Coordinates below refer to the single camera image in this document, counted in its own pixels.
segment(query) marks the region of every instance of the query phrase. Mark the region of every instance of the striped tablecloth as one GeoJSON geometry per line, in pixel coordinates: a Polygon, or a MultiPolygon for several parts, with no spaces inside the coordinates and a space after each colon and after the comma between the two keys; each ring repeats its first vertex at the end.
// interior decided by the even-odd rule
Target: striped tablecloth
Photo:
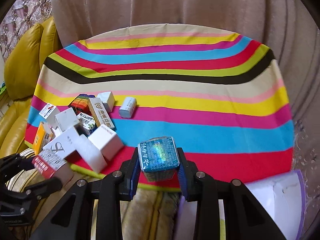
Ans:
{"type": "MultiPolygon", "coordinates": [[[[79,94],[112,91],[110,117],[125,147],[103,170],[130,159],[141,141],[173,136],[187,159],[216,179],[243,182],[290,170],[293,124],[277,61],[267,46],[209,27],[156,24],[103,33],[47,57],[32,100],[25,142],[31,146],[46,103],[62,111],[79,94]],[[137,99],[132,119],[118,110],[137,99]]],[[[72,168],[90,171],[77,154],[72,168]]],[[[174,190],[177,177],[159,186],[174,190]]]]}

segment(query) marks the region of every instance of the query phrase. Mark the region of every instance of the beige curtain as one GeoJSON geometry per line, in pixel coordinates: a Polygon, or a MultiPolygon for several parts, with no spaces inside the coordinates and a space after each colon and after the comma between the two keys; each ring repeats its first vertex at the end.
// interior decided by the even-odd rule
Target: beige curtain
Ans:
{"type": "Polygon", "coordinates": [[[320,34],[300,0],[52,0],[52,12],[63,46],[133,25],[184,23],[234,31],[271,47],[298,122],[294,168],[305,172],[309,206],[317,210],[320,34]]]}

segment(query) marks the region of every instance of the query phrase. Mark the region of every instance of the black stripe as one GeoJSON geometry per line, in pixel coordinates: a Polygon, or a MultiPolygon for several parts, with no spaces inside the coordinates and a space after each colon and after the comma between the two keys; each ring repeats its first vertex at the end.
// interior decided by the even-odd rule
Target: black stripe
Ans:
{"type": "Polygon", "coordinates": [[[191,76],[191,75],[175,75],[175,74],[133,74],[133,75],[114,75],[107,77],[88,78],[72,69],[62,65],[54,59],[47,57],[44,64],[47,68],[56,72],[57,74],[71,80],[78,84],[91,84],[107,81],[119,81],[119,80],[175,80],[175,81],[189,81],[189,82],[201,82],[209,84],[242,84],[251,81],[258,75],[260,75],[269,65],[271,60],[275,57],[271,49],[265,54],[265,56],[249,71],[237,76],[225,76],[225,77],[209,77],[209,76],[191,76]]]}

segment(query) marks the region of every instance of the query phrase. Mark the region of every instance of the sofa cushion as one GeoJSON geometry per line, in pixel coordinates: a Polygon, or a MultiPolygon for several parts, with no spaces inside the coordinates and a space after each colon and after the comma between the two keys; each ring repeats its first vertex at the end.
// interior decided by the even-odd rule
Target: sofa cushion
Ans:
{"type": "Polygon", "coordinates": [[[14,101],[0,120],[0,158],[26,149],[24,134],[31,98],[14,101]]]}
{"type": "Polygon", "coordinates": [[[41,37],[39,53],[40,70],[46,57],[57,50],[62,49],[53,17],[44,21],[42,26],[44,29],[41,37]]]}
{"type": "Polygon", "coordinates": [[[26,132],[27,120],[30,106],[17,118],[5,137],[1,149],[0,158],[9,156],[14,153],[21,153],[28,146],[24,143],[24,134],[26,132]]]}
{"type": "Polygon", "coordinates": [[[4,81],[12,100],[30,97],[35,91],[42,32],[38,23],[27,30],[5,62],[4,81]]]}

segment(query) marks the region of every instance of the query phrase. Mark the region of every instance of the red and white box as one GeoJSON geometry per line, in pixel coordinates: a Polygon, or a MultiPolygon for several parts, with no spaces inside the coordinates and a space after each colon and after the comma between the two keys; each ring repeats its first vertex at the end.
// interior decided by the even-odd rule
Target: red and white box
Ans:
{"type": "Polygon", "coordinates": [[[56,177],[66,185],[73,177],[73,171],[66,160],[51,150],[43,150],[33,158],[32,164],[45,179],[56,177]]]}

